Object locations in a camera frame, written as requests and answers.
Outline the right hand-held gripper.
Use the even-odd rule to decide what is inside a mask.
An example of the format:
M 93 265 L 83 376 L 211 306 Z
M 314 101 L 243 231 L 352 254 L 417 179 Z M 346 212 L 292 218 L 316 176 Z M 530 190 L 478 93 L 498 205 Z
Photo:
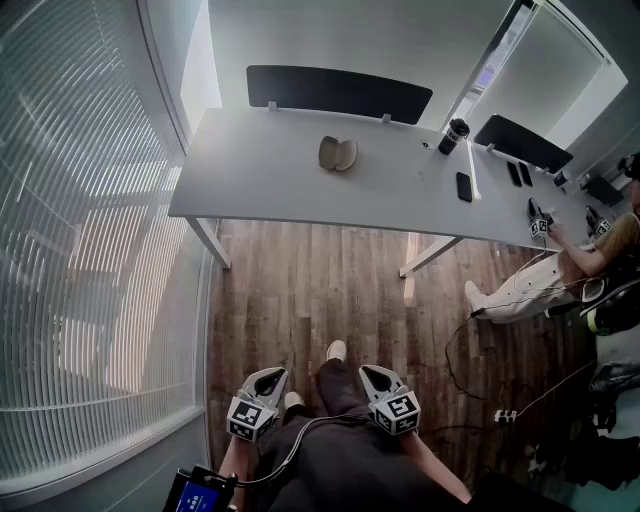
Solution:
M 404 386 L 396 372 L 382 366 L 362 365 L 359 376 L 374 421 L 379 427 L 391 436 L 418 429 L 420 405 L 413 391 L 395 394 Z

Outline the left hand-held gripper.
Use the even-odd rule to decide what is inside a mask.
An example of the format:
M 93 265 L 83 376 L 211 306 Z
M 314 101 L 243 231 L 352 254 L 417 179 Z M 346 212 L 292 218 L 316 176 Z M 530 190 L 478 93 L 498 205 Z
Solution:
M 284 367 L 266 368 L 251 374 L 243 390 L 239 390 L 231 400 L 226 417 L 227 432 L 257 443 L 276 422 L 276 409 L 287 382 L 288 371 Z

